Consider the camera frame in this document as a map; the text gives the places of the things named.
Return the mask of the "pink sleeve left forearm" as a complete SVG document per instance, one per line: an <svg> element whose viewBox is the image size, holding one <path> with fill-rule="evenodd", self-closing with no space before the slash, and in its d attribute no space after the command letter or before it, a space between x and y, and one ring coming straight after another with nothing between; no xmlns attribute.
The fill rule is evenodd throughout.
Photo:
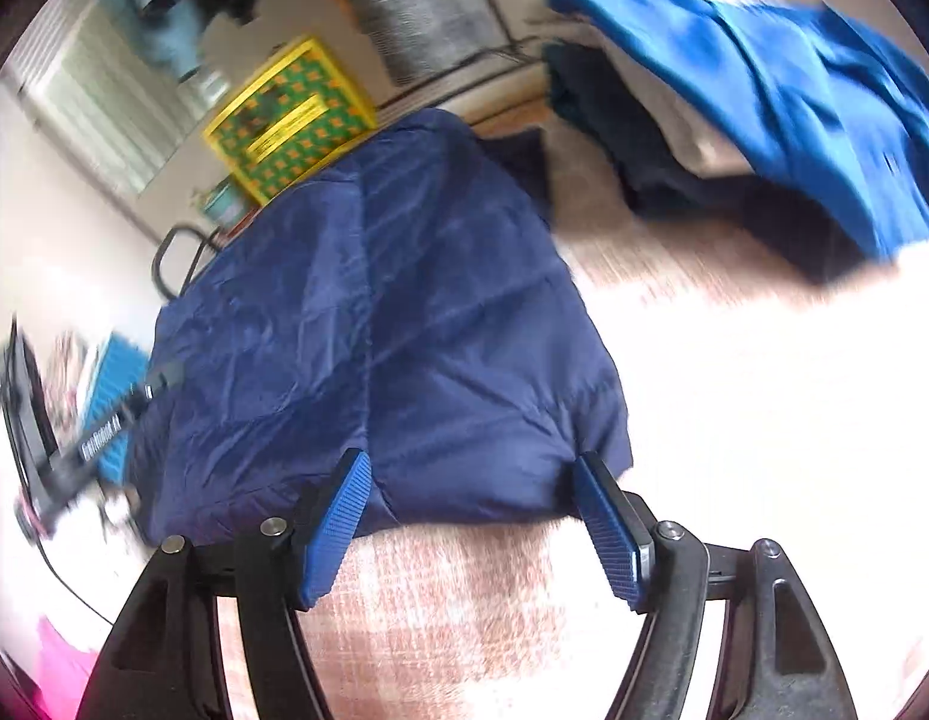
<svg viewBox="0 0 929 720"><path fill-rule="evenodd" d="M38 710L53 720L74 720L98 653L72 647L48 617L38 621L37 633L40 642L35 695Z"/></svg>

